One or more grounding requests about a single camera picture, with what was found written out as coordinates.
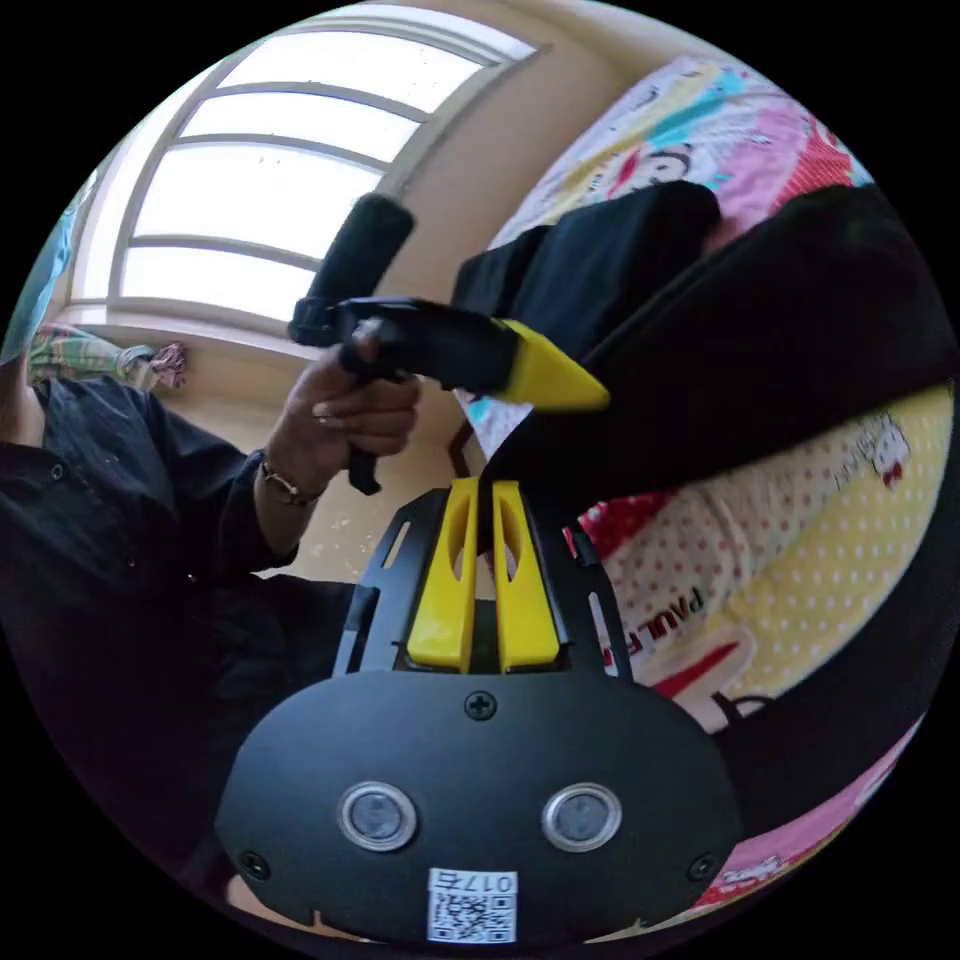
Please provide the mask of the person's left hand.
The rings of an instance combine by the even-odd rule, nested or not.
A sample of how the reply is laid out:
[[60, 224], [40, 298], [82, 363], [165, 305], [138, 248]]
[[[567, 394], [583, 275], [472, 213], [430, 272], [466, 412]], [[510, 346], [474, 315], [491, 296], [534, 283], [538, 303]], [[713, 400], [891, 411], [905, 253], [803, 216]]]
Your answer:
[[369, 380], [346, 358], [373, 362], [379, 339], [371, 322], [345, 345], [323, 350], [295, 382], [265, 446], [268, 473], [316, 499], [348, 464], [353, 450], [389, 457], [401, 452], [417, 419], [420, 382]]

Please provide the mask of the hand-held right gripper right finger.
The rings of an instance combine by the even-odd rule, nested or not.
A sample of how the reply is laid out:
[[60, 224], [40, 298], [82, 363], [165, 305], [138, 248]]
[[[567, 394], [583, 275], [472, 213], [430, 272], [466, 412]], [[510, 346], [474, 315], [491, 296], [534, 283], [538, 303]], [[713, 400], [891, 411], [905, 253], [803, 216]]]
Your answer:
[[491, 487], [492, 547], [499, 667], [540, 672], [555, 667], [564, 644], [551, 595], [551, 532], [520, 485]]

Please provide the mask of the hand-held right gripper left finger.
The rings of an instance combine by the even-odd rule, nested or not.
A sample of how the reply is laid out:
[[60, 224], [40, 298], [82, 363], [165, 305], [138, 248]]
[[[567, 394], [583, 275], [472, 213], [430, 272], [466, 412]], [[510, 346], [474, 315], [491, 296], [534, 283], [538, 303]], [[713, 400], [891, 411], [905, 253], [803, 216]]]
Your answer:
[[479, 480], [450, 487], [408, 635], [407, 653], [419, 667], [466, 673], [475, 619]]

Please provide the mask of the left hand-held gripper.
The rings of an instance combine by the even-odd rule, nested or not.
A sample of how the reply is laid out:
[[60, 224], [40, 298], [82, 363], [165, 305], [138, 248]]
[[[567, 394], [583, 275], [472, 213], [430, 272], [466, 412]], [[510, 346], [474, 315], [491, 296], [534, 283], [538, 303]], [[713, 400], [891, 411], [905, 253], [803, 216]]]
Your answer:
[[340, 363], [360, 384], [419, 375], [445, 390], [492, 394], [548, 413], [606, 408], [603, 384], [542, 334], [513, 320], [416, 298], [335, 306]]

